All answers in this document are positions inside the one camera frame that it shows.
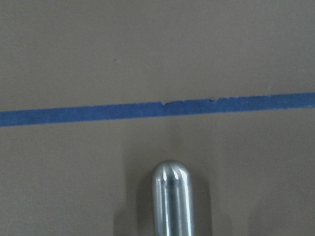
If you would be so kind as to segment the steel muddler black tip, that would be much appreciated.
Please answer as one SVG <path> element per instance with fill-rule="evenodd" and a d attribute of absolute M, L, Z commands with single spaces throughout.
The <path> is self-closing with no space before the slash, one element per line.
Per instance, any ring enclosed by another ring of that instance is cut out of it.
<path fill-rule="evenodd" d="M 193 236 L 191 174 L 176 160 L 159 163 L 152 175 L 154 235 Z"/>

